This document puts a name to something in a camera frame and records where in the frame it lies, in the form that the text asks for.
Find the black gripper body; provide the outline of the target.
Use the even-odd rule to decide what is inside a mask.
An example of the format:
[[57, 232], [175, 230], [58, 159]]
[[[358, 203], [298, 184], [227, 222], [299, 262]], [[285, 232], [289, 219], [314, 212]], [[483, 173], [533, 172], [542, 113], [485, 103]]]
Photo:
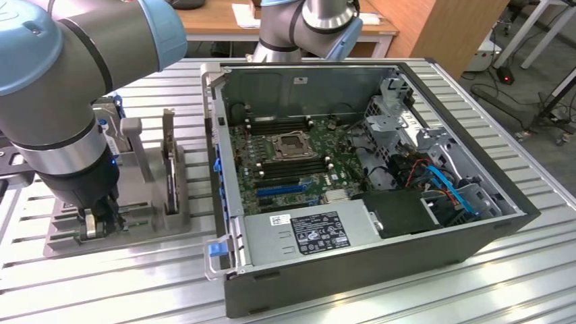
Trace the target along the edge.
[[117, 200], [119, 170], [109, 148], [86, 169], [66, 175], [37, 175], [53, 195], [78, 209], [93, 209], [105, 200]]

